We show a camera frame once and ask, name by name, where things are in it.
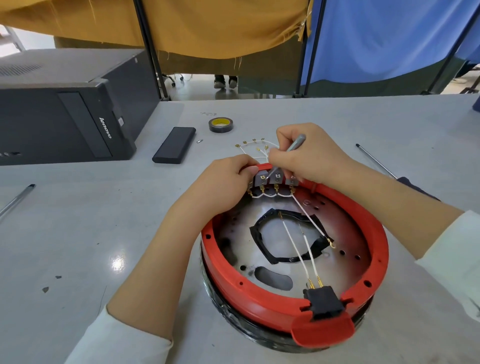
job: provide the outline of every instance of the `left hand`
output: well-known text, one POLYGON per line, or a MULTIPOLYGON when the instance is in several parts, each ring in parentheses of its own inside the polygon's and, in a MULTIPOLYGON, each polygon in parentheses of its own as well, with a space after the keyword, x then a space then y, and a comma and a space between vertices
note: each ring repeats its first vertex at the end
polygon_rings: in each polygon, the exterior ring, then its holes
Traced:
POLYGON ((212 162, 185 192, 208 218, 233 208, 258 172, 258 161, 247 154, 212 162))

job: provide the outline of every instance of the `lenovo logo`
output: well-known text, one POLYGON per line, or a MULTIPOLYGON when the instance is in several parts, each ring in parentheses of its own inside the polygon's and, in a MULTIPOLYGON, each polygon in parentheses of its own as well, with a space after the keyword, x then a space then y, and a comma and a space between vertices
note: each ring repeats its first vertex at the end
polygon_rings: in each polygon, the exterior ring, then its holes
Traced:
POLYGON ((110 135, 110 132, 108 131, 108 128, 107 128, 107 126, 105 125, 105 119, 103 119, 103 118, 100 118, 100 122, 102 123, 102 125, 103 125, 103 128, 105 129, 105 131, 107 132, 107 135, 108 135, 108 137, 111 139, 111 138, 112 138, 112 136, 110 135))

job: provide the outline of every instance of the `black power bank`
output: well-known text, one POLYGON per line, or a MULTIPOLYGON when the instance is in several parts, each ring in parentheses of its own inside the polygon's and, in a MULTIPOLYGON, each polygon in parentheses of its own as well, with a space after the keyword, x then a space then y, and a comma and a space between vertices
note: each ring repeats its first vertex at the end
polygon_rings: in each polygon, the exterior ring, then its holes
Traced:
POLYGON ((152 158, 155 163, 180 164, 195 136, 195 128, 176 126, 152 158))

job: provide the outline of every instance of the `white sleeve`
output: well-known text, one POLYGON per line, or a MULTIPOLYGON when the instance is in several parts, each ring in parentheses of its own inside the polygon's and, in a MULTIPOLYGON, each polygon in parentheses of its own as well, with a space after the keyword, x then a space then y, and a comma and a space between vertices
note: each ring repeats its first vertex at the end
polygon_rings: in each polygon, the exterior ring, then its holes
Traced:
POLYGON ((87 328, 66 364, 164 364, 172 342, 132 328, 107 312, 105 306, 87 328))
POLYGON ((417 264, 480 321, 480 215, 467 211, 439 236, 417 264))

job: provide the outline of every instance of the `red housing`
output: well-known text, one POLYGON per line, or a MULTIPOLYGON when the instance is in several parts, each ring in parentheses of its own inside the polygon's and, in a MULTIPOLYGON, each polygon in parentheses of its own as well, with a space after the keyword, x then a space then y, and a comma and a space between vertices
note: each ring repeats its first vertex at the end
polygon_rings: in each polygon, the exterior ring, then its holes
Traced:
MULTIPOLYGON (((259 165, 269 170, 269 163, 259 165)), ((339 344, 355 333, 351 317, 373 296, 382 283, 388 265, 388 242, 381 223, 362 206, 322 184, 311 181, 300 186, 336 202, 358 224, 372 257, 362 278, 344 292, 340 300, 345 311, 338 317, 312 321, 311 311, 301 311, 310 302, 266 291, 245 279, 222 255, 214 236, 213 220, 202 230, 202 250, 206 269, 223 297, 242 315, 274 330, 290 333, 297 344, 307 348, 326 348, 339 344)))

